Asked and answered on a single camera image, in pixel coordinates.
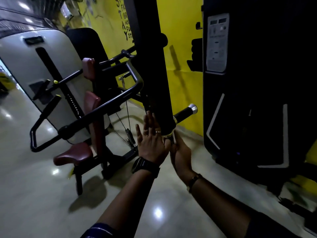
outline hand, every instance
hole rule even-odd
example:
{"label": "hand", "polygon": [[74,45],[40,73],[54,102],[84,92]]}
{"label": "hand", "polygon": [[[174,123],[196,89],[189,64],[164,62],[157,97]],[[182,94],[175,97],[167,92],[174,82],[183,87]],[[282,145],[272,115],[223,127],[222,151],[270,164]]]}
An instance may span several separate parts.
{"label": "hand", "polygon": [[138,124],[135,125],[139,156],[157,165],[161,165],[171,149],[171,141],[166,139],[163,143],[161,128],[155,115],[147,111],[144,116],[143,135]]}
{"label": "hand", "polygon": [[178,177],[188,185],[188,182],[197,174],[192,170],[192,151],[176,130],[174,134],[176,144],[171,147],[172,165]]}

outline person's left hand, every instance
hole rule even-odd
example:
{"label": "person's left hand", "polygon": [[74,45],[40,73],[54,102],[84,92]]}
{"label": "person's left hand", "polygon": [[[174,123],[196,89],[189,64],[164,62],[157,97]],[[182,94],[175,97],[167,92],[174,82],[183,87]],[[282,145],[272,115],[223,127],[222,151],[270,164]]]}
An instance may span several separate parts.
{"label": "person's left hand", "polygon": [[171,141],[166,139],[163,143],[161,128],[155,115],[147,111],[144,116],[143,135],[138,124],[135,125],[139,156],[157,165],[161,165],[171,149]]}

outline sleeve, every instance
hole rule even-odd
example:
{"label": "sleeve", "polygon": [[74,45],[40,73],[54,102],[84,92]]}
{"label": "sleeve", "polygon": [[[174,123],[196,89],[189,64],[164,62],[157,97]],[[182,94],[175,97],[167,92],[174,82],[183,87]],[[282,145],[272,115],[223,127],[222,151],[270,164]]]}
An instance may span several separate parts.
{"label": "sleeve", "polygon": [[117,237],[117,231],[107,224],[96,223],[90,227],[86,232],[81,236],[81,238],[108,238],[108,237]]}
{"label": "sleeve", "polygon": [[257,212],[252,218],[245,238],[299,238],[287,228],[272,220],[263,213]]}

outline black machine panel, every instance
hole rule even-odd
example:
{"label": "black machine panel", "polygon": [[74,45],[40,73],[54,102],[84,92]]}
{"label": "black machine panel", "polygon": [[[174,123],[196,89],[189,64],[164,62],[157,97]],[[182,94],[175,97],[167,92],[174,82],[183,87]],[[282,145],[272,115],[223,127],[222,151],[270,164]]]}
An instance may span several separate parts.
{"label": "black machine panel", "polygon": [[273,188],[317,139],[315,0],[204,0],[204,144]]}

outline tiled floor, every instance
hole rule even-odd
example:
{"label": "tiled floor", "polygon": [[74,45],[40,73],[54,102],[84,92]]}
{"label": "tiled floor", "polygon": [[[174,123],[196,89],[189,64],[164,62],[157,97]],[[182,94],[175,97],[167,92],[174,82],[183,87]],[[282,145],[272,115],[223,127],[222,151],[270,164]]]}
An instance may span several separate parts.
{"label": "tiled floor", "polygon": [[[131,129],[142,123],[144,110],[129,103]],[[84,192],[78,197],[75,179],[68,179],[72,165],[56,167],[53,156],[70,144],[60,140],[39,153],[30,151],[29,131],[39,116],[33,103],[19,90],[0,101],[0,233],[1,237],[80,237],[97,221],[131,175],[133,162],[110,180],[102,180],[101,167],[83,175]],[[118,115],[129,126],[125,105]],[[115,130],[126,138],[116,115],[110,117]],[[37,132],[38,143],[56,135],[48,122]],[[220,189],[252,208],[264,212],[294,233],[302,230],[302,218],[291,214],[275,197],[216,164],[200,136],[185,132],[193,152],[193,168]],[[106,142],[111,151],[123,155],[130,148],[116,133]],[[169,157],[161,166],[143,210],[135,237],[224,237],[176,176]]]}

